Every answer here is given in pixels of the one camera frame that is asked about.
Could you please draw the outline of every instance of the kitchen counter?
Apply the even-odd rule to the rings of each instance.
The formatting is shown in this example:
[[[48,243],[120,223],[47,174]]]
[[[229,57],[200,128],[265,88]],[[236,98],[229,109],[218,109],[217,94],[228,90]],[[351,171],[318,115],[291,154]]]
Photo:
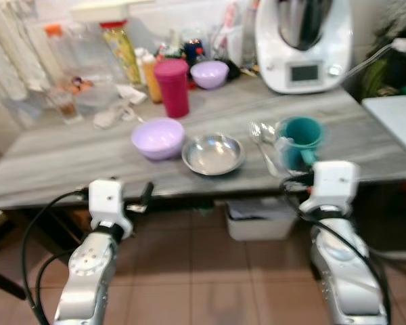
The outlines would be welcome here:
[[[326,126],[322,159],[358,163],[363,181],[406,180],[405,150],[342,89],[281,96],[258,78],[242,77],[218,90],[190,91],[189,101],[191,113],[180,120],[187,136],[221,132],[235,137],[246,153],[240,169],[205,177],[191,172],[181,159],[151,162],[131,145],[137,121],[100,131],[91,120],[66,126],[49,112],[0,160],[0,209],[37,207],[77,186],[111,176],[126,183],[127,200],[137,199],[148,181],[155,183],[158,198],[277,192],[281,179],[269,175],[261,153],[248,138],[248,122],[275,122],[294,115],[313,116]],[[164,116],[163,105],[149,100],[135,110],[144,120]],[[78,203],[72,200],[64,204]]]

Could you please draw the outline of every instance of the red cup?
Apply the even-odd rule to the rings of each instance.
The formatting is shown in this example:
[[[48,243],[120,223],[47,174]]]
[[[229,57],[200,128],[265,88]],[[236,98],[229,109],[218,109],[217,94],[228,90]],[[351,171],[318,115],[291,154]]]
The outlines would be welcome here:
[[[179,118],[189,113],[187,71],[188,64],[180,59],[165,60],[155,66],[168,117]]]

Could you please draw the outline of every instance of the metal bowl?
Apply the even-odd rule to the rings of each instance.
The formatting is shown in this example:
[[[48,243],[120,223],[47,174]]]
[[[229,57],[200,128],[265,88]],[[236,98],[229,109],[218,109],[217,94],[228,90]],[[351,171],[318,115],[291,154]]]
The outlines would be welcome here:
[[[189,140],[182,149],[182,159],[196,173],[223,175],[237,169],[244,161],[241,144],[222,134],[210,134]]]

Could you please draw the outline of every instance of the table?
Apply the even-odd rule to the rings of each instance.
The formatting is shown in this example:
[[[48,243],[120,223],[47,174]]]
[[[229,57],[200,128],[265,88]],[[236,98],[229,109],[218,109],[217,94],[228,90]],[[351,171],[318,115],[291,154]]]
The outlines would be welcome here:
[[[313,116],[325,125],[327,135],[319,153],[322,159],[358,163],[362,181],[406,180],[405,150],[343,89],[277,95],[260,79],[242,77],[214,91],[190,91],[189,102],[191,113],[180,120],[187,136],[221,132],[235,137],[246,153],[240,169],[221,177],[205,177],[191,172],[181,159],[150,162],[130,142],[137,121],[100,131],[89,120],[65,126],[50,113],[21,135],[0,160],[0,209],[11,215],[16,209],[26,211],[27,222],[33,209],[56,196],[111,176],[126,183],[124,197],[129,201],[139,198],[148,181],[155,184],[156,200],[276,194],[281,179],[268,173],[261,153],[248,138],[248,122],[276,122],[294,115]],[[143,120],[164,115],[162,105],[149,101],[135,110]],[[79,204],[75,198],[62,202],[65,206]],[[35,235],[50,251],[75,245],[75,236],[59,229],[62,223],[52,215],[36,229]]]
[[[367,98],[363,105],[406,147],[406,96]]]

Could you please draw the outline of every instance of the plastic storage bin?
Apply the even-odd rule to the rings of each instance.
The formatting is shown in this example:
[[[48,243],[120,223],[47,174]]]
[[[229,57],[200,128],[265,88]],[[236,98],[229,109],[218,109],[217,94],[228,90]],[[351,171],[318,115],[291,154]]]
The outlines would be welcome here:
[[[286,239],[298,217],[293,210],[285,209],[283,206],[280,208],[273,210],[270,219],[262,217],[233,219],[229,206],[226,205],[225,216],[230,236],[237,241]]]

